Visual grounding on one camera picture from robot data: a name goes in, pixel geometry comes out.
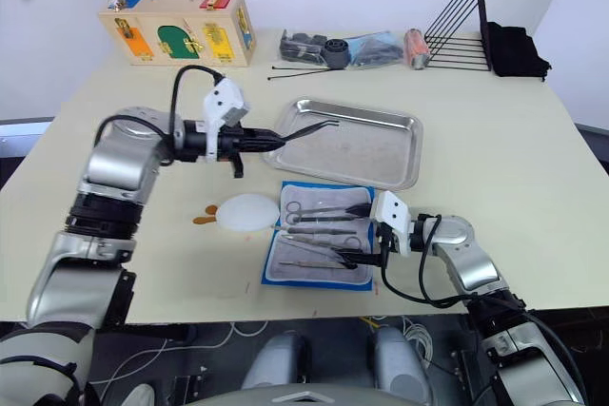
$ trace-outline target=white cable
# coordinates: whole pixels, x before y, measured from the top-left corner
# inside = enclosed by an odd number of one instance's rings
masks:
[[[404,337],[409,341],[416,342],[417,352],[422,358],[422,365],[425,367],[425,369],[429,368],[431,359],[434,357],[434,344],[431,335],[429,335],[429,332],[424,325],[414,323],[406,316],[402,316],[402,323]]]
[[[105,383],[108,384],[104,388],[104,391],[102,392],[102,394],[100,395],[100,402],[101,402],[101,401],[104,400],[106,392],[108,391],[108,388],[112,384],[112,382],[114,382],[115,380],[124,379],[126,377],[131,376],[131,375],[134,375],[135,373],[139,373],[140,371],[142,371],[145,368],[147,368],[154,360],[156,360],[164,352],[197,350],[197,349],[218,349],[218,348],[224,346],[230,340],[230,337],[232,337],[232,334],[234,333],[234,331],[235,331],[235,328],[233,327],[233,325],[231,323],[230,330],[228,331],[228,334],[225,336],[225,338],[222,341],[220,341],[218,344],[214,344],[212,346],[177,346],[177,347],[168,347],[168,348],[166,348],[167,343],[169,342],[169,340],[166,339],[163,342],[163,345],[159,349],[147,349],[146,351],[140,351],[140,352],[138,352],[136,354],[133,354],[131,357],[127,358],[125,361],[123,361],[123,363],[121,363],[118,366],[118,368],[116,368],[116,370],[114,371],[114,373],[112,374],[112,376],[109,379],[95,380],[93,382],[90,382],[90,384],[91,385],[105,384]],[[135,369],[133,371],[130,371],[129,373],[126,373],[124,375],[120,375],[118,377],[116,376],[121,371],[121,369],[127,363],[132,361],[134,358],[137,358],[137,357],[142,356],[144,354],[152,354],[152,353],[156,353],[156,355],[151,360],[149,360],[147,363],[145,363],[144,365],[142,365],[139,368],[137,368],[137,369]]]
[[[244,337],[244,338],[253,338],[253,337],[257,337],[258,335],[260,335],[265,329],[266,326],[268,325],[268,320],[263,323],[263,326],[260,328],[260,330],[255,331],[254,333],[244,333],[241,330],[239,330],[237,328],[237,323],[236,322],[231,322],[230,326],[232,327],[233,331],[239,335],[240,337]]]

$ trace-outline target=floor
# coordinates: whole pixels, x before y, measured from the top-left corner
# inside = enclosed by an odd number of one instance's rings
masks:
[[[609,173],[608,156],[593,144],[597,139],[582,132],[600,163]],[[0,159],[0,188],[23,158]],[[609,387],[606,382],[606,366],[609,363],[609,347],[605,343],[609,329],[609,307],[595,309],[560,310],[540,313],[540,317],[557,331],[565,344],[573,351],[576,362],[584,376],[590,406],[609,404]],[[459,406],[471,404],[471,397],[481,390],[493,370],[484,353],[476,350],[477,340],[468,330],[464,316],[418,317],[434,340],[435,365],[428,369],[438,405]],[[402,327],[400,318],[387,318],[382,324]],[[0,337],[14,327],[10,322],[0,322]],[[254,332],[260,322],[240,324],[243,332]],[[227,334],[228,323],[193,325],[195,335],[188,346],[214,345]],[[150,382],[160,393],[157,406],[182,404],[171,396],[176,377],[201,375],[202,388],[199,397],[205,398],[236,390],[240,387],[246,371],[256,354],[269,338],[288,330],[303,335],[312,347],[311,381],[333,382],[360,386],[373,386],[372,372],[367,360],[367,347],[371,328],[357,318],[311,319],[270,322],[261,335],[243,338],[233,335],[221,348],[187,349],[164,352],[138,373],[114,381],[108,388],[104,406],[120,405],[131,388],[141,382]],[[95,343],[95,354],[90,379],[103,380],[131,355],[142,350],[158,350],[162,338],[125,334],[103,334]],[[180,346],[180,342],[169,341],[167,347]],[[148,363],[156,352],[135,358],[118,374],[124,375]],[[462,360],[473,358],[478,370],[469,376],[471,385],[464,381]],[[101,395],[107,384],[95,385]],[[492,395],[483,399],[481,406],[494,406]]]

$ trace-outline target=red panel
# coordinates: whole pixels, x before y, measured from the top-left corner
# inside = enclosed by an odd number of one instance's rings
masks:
[[[199,6],[200,9],[207,9],[207,2],[209,2],[210,0],[204,0],[201,5]],[[219,9],[225,9],[226,6],[228,5],[228,2],[230,2],[230,0],[216,0],[216,3],[213,4],[213,9],[214,10],[219,10]]]

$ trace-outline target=black wire rack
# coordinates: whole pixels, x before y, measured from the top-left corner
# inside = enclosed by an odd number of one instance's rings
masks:
[[[478,9],[480,38],[454,37],[465,20]],[[425,33],[428,67],[490,71],[491,56],[484,0],[451,0]]]

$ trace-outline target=green panel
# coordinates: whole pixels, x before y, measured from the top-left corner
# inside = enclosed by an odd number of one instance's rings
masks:
[[[190,51],[187,48],[184,40],[190,40],[188,34],[176,26],[161,26],[159,27],[159,38],[161,42],[165,42],[171,48],[171,56],[173,59],[198,59],[197,51]]]

